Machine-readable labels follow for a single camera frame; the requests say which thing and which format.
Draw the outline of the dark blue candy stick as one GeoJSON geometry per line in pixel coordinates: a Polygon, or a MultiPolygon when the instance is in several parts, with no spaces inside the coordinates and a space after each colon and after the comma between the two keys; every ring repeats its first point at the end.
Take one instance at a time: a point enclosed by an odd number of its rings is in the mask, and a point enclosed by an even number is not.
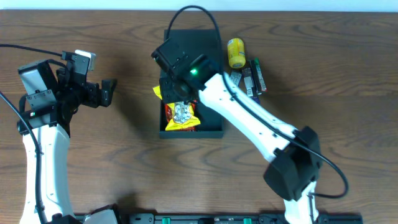
{"type": "Polygon", "coordinates": [[[252,100],[254,100],[257,104],[260,104],[260,100],[257,94],[257,88],[253,79],[253,75],[250,68],[242,69],[244,76],[244,84],[246,87],[246,94],[252,100]]]}

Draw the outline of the small blue barcode packet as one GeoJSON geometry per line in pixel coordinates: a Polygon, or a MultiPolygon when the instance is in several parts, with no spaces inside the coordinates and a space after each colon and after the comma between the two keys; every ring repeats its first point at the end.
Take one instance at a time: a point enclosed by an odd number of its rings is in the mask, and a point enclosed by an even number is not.
{"type": "Polygon", "coordinates": [[[230,80],[232,81],[232,83],[236,86],[239,86],[241,79],[242,79],[243,75],[241,72],[233,70],[229,76],[230,80]]]}

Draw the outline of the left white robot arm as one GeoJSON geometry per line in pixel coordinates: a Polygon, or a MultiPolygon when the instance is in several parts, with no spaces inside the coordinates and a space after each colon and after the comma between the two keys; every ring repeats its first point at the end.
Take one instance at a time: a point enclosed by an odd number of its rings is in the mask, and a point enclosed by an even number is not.
{"type": "Polygon", "coordinates": [[[70,121],[79,106],[107,107],[116,88],[115,79],[90,83],[87,73],[96,54],[62,52],[54,60],[39,60],[18,69],[26,94],[20,99],[17,124],[27,155],[27,190],[21,223],[119,223],[114,206],[77,216],[70,203],[67,153],[70,121]]]}

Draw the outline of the red Hacks candy bag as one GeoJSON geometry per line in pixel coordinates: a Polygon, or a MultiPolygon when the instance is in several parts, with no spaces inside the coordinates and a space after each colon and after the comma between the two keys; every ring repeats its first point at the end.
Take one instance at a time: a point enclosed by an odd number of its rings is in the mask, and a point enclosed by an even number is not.
{"type": "Polygon", "coordinates": [[[173,118],[172,109],[168,104],[165,104],[164,108],[165,108],[165,117],[167,122],[169,123],[170,120],[173,118]]]}

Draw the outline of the black gift box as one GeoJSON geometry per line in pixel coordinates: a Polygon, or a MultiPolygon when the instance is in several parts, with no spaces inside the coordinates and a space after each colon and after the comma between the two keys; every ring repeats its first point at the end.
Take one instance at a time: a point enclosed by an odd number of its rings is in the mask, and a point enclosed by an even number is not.
{"type": "MultiPolygon", "coordinates": [[[[189,56],[198,57],[204,54],[209,59],[220,63],[219,44],[214,29],[180,29],[171,30],[169,37],[176,41],[182,49],[186,50],[189,56]]],[[[200,138],[222,138],[224,134],[224,118],[198,103],[195,106],[195,116],[201,124],[195,127],[194,131],[166,131],[168,124],[166,119],[165,106],[160,104],[159,137],[161,139],[200,139],[200,138]]]]}

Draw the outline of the yellow sunflower seed bag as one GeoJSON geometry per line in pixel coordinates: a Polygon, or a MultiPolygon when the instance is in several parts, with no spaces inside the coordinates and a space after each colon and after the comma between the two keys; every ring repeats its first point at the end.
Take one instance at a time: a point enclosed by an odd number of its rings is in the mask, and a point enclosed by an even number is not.
{"type": "Polygon", "coordinates": [[[168,103],[172,109],[173,118],[167,123],[165,131],[195,131],[201,124],[195,116],[196,101],[194,103],[168,103]]]}

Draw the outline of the yellow cylindrical can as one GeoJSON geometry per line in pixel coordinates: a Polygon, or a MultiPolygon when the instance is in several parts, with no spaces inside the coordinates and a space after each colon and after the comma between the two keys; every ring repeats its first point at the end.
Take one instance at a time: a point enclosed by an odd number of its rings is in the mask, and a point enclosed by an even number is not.
{"type": "Polygon", "coordinates": [[[244,43],[240,38],[233,38],[227,43],[228,62],[231,68],[242,68],[246,64],[244,43]]]}

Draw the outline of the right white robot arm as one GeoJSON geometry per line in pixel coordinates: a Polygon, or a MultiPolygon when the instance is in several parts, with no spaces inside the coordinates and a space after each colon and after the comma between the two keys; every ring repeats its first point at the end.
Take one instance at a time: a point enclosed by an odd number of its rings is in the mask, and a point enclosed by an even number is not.
{"type": "Polygon", "coordinates": [[[267,185],[285,204],[288,223],[314,223],[315,187],[322,166],[314,130],[287,124],[254,102],[201,54],[193,57],[172,39],[156,48],[152,58],[165,72],[159,80],[164,103],[197,100],[227,119],[259,150],[269,166],[267,185]]]}

